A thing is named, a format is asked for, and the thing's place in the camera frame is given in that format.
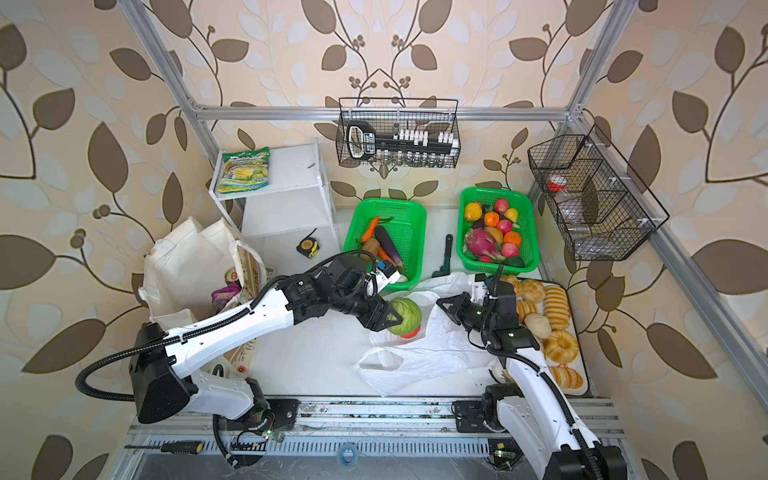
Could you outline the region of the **black yellow tape measure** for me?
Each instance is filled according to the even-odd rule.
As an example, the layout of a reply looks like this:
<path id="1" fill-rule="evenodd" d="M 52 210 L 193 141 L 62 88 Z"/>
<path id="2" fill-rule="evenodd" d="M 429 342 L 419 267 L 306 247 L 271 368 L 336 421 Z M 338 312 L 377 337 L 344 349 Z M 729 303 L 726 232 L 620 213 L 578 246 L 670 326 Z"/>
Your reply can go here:
<path id="1" fill-rule="evenodd" d="M 297 252 L 308 259 L 313 259 L 320 248 L 319 241 L 314 236 L 316 231 L 317 229 L 313 229 L 296 246 Z"/>

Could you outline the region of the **green vegetable basket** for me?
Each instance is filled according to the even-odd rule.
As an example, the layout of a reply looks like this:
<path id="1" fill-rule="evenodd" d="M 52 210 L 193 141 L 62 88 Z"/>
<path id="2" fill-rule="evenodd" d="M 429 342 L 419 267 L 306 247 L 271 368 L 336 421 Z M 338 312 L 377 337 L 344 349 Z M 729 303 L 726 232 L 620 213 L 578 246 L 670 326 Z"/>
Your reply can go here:
<path id="1" fill-rule="evenodd" d="M 426 209 L 418 203 L 404 200 L 363 200 L 352 215 L 344 242 L 345 251 L 356 250 L 361 246 L 360 239 L 375 217 L 379 217 L 381 220 L 392 218 L 384 225 L 384 228 L 403 260 L 403 271 L 408 279 L 407 282 L 387 286 L 384 293 L 389 294 L 414 288 L 422 275 L 427 224 Z"/>

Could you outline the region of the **cream floral tote bag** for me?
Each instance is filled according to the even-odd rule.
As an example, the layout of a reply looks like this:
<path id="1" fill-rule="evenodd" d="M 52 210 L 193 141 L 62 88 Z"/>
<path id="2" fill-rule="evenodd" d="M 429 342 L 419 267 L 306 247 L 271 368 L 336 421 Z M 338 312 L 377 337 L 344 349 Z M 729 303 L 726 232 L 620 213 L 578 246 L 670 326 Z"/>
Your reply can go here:
<path id="1" fill-rule="evenodd" d="M 156 241 L 145 257 L 136 293 L 150 319 L 169 330 L 216 315 L 211 294 L 229 283 L 238 281 L 242 290 L 239 303 L 226 310 L 254 299 L 270 274 L 262 257 L 226 220 L 204 227 L 190 217 Z"/>

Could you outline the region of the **yellow green apple tea bag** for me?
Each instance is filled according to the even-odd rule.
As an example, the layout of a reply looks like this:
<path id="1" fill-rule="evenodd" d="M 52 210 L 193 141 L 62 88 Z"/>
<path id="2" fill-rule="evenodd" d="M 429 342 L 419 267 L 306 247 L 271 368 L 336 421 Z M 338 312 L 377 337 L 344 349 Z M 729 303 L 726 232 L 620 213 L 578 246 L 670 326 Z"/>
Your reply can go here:
<path id="1" fill-rule="evenodd" d="M 223 154 L 216 191 L 220 194 L 241 193 L 266 187 L 270 157 L 269 147 Z"/>

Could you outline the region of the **purple eggplant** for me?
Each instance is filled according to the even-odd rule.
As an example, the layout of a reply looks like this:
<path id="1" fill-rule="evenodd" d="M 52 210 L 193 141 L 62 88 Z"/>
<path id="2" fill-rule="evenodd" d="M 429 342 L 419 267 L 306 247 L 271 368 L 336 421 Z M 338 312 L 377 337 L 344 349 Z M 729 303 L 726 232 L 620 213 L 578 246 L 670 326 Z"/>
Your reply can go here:
<path id="1" fill-rule="evenodd" d="M 374 236 L 380 244 L 380 248 L 386 253 L 391 262 L 399 269 L 404 267 L 401 255 L 399 254 L 392 238 L 383 226 L 377 226 L 374 230 Z"/>

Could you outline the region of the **white plastic bag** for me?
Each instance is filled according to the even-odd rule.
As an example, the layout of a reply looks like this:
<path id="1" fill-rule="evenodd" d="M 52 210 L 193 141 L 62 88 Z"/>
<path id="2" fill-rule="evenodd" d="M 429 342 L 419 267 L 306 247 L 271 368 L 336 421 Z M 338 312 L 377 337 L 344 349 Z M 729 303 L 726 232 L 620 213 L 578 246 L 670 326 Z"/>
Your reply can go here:
<path id="1" fill-rule="evenodd" d="M 372 332 L 373 347 L 354 370 L 381 396 L 476 396 L 484 386 L 504 381 L 499 359 L 472 346 L 467 332 L 436 306 L 443 297 L 468 293 L 472 274 L 454 272 L 430 278 L 416 288 L 386 297 L 417 306 L 420 330 L 405 339 L 385 329 Z"/>

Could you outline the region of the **orange fruit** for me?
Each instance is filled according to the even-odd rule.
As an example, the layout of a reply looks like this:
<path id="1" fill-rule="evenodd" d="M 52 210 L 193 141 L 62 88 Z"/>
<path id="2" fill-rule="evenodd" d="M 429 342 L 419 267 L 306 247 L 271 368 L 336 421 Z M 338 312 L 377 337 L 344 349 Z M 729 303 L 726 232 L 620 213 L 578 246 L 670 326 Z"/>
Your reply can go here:
<path id="1" fill-rule="evenodd" d="M 484 215 L 483 221 L 486 227 L 495 228 L 500 222 L 500 216 L 497 212 L 491 211 Z"/>

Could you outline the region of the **bread tray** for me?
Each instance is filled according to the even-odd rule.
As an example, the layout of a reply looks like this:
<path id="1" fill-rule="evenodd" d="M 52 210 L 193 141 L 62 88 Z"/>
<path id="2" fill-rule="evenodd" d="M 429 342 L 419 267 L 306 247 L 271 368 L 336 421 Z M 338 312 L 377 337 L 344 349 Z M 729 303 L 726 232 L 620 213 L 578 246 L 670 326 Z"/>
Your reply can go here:
<path id="1" fill-rule="evenodd" d="M 513 286 L 520 322 L 533 333 L 555 382 L 566 395 L 587 395 L 588 377 L 566 290 L 513 275 L 502 280 Z"/>

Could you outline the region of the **orange carrot upper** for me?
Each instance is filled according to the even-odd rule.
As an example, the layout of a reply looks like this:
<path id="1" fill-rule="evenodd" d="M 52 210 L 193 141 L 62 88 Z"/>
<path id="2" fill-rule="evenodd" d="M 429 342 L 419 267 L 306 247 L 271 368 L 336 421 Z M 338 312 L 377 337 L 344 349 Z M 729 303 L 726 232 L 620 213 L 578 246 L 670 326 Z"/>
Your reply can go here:
<path id="1" fill-rule="evenodd" d="M 370 223 L 368 224 L 365 232 L 363 233 L 363 235 L 361 237 L 361 243 L 362 244 L 365 244 L 366 242 L 368 242 L 374 236 L 375 229 L 378 226 L 379 221 L 380 221 L 380 217 L 379 216 L 374 217 L 370 221 Z"/>

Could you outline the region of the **red tomato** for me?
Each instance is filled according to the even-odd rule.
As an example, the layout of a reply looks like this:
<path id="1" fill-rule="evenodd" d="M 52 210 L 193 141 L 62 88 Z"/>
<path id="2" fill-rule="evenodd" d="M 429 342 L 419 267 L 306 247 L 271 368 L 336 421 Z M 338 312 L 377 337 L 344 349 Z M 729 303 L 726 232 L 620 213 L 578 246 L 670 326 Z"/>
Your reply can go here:
<path id="1" fill-rule="evenodd" d="M 420 330 L 421 330 L 421 327 L 419 326 L 419 327 L 415 328 L 413 331 L 411 331 L 411 332 L 409 332 L 407 334 L 400 335 L 400 337 L 403 338 L 403 339 L 414 338 L 415 336 L 417 336 L 419 334 Z"/>

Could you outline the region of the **brown potato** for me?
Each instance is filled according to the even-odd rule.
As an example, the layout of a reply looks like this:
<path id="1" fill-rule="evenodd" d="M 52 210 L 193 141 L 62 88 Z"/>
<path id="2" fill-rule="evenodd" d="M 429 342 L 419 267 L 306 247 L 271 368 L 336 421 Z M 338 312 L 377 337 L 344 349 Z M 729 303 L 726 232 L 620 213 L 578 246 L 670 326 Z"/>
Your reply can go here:
<path id="1" fill-rule="evenodd" d="M 370 238 L 362 245 L 362 249 L 377 257 L 380 251 L 380 243 L 376 238 Z"/>

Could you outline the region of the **yellow lemon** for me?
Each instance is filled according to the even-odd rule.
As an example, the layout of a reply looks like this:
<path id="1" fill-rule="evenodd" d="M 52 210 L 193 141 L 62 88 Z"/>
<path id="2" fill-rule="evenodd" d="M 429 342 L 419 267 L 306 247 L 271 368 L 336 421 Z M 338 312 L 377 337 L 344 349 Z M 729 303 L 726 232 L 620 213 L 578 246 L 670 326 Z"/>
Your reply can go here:
<path id="1" fill-rule="evenodd" d="M 463 218 L 467 222 L 476 222 L 483 217 L 483 207 L 477 202 L 469 202 L 464 206 Z"/>

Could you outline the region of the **purple snack bag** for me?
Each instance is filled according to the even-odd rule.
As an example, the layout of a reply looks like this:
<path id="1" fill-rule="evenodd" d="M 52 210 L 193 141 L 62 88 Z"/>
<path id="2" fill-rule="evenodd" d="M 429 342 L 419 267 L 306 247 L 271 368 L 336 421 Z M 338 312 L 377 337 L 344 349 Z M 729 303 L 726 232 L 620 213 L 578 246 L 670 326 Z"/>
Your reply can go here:
<path id="1" fill-rule="evenodd" d="M 211 294 L 211 304 L 214 314 L 218 314 L 232 305 L 239 303 L 239 296 L 242 288 L 238 281 L 229 283 L 226 287 L 214 291 Z"/>

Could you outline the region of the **green cabbage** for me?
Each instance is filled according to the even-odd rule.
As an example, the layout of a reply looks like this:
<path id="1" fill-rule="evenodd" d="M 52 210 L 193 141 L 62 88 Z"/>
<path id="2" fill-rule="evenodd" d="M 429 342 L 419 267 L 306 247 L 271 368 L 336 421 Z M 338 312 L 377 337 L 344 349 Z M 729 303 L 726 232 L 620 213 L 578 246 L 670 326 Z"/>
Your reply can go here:
<path id="1" fill-rule="evenodd" d="M 399 326 L 389 328 L 388 331 L 390 333 L 400 336 L 407 334 L 413 331 L 415 328 L 421 326 L 422 311 L 415 301 L 409 298 L 398 297 L 393 299 L 391 304 L 403 317 L 403 322 Z"/>

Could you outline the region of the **black yellow screwdriver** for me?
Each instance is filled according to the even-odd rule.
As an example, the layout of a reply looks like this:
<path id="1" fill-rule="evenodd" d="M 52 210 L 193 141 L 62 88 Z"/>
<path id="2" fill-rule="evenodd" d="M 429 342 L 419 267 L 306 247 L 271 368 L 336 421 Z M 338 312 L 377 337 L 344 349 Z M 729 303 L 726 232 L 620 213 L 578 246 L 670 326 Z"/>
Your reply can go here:
<path id="1" fill-rule="evenodd" d="M 198 455 L 204 449 L 202 441 L 183 440 L 163 442 L 157 445 L 125 445 L 126 450 L 150 450 L 172 455 Z"/>

